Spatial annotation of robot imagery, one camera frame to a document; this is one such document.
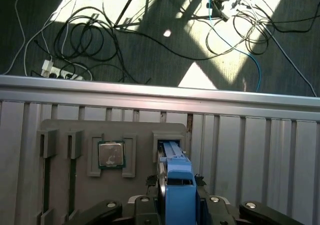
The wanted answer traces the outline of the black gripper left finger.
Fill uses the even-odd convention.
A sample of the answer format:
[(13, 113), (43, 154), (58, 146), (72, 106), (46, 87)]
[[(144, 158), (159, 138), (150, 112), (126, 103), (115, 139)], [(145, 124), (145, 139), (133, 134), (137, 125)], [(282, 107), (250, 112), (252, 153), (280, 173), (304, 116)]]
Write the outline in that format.
[(159, 176), (146, 179), (147, 193), (132, 196), (123, 205), (115, 200), (103, 200), (74, 218), (76, 225), (160, 225)]

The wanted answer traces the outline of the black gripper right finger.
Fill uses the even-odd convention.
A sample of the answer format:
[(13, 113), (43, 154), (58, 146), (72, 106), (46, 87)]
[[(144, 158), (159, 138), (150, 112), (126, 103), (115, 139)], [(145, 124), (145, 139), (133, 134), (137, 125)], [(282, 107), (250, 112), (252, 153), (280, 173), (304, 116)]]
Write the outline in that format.
[(300, 225), (301, 222), (258, 201), (245, 201), (238, 207), (226, 198), (209, 195), (204, 177), (195, 175), (196, 223), (198, 225)]

